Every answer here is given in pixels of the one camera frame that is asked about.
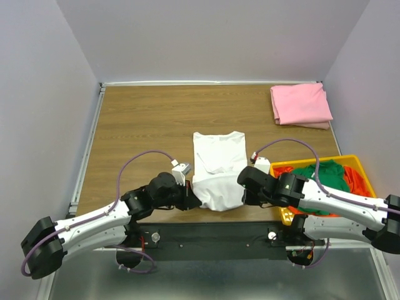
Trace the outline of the white t shirt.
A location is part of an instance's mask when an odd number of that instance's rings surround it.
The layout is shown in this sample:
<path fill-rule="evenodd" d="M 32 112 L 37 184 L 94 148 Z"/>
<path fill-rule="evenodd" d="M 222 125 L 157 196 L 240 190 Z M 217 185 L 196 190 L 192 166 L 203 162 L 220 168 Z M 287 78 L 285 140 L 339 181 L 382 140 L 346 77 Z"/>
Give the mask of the white t shirt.
<path fill-rule="evenodd" d="M 193 133 L 193 191 L 201 207 L 223 212 L 243 205 L 244 188 L 237 183 L 248 165 L 243 132 L 205 135 Z"/>

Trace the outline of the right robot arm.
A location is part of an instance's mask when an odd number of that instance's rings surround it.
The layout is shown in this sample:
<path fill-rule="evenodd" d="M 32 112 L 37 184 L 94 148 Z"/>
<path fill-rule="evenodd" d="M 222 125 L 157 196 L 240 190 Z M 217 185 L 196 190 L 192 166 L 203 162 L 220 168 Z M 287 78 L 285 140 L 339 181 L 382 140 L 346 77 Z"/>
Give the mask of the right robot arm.
<path fill-rule="evenodd" d="M 349 239 L 362 241 L 390 254 L 399 254 L 399 197 L 372 198 L 339 191 L 319 181 L 284 172 L 278 178 L 252 167 L 237 177 L 245 189 L 244 203 L 315 209 L 334 214 L 330 221 L 302 215 L 293 219 L 288 239 L 296 245 L 308 239 Z"/>

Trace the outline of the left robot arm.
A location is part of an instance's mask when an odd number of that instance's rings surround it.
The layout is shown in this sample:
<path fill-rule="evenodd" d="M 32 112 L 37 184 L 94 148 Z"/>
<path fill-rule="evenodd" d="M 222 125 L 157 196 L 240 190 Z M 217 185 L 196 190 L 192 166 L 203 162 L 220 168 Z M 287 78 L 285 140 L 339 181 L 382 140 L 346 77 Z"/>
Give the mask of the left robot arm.
<path fill-rule="evenodd" d="M 154 210 L 175 208 L 188 211 L 201 201 L 194 195 L 190 181 L 178 183 L 162 172 L 149 184 L 124 193 L 116 201 L 95 211 L 70 219 L 38 220 L 21 242 L 23 276 L 33 280 L 57 271 L 63 261 L 82 251 L 101 247 L 131 247 L 138 241 L 137 221 Z"/>

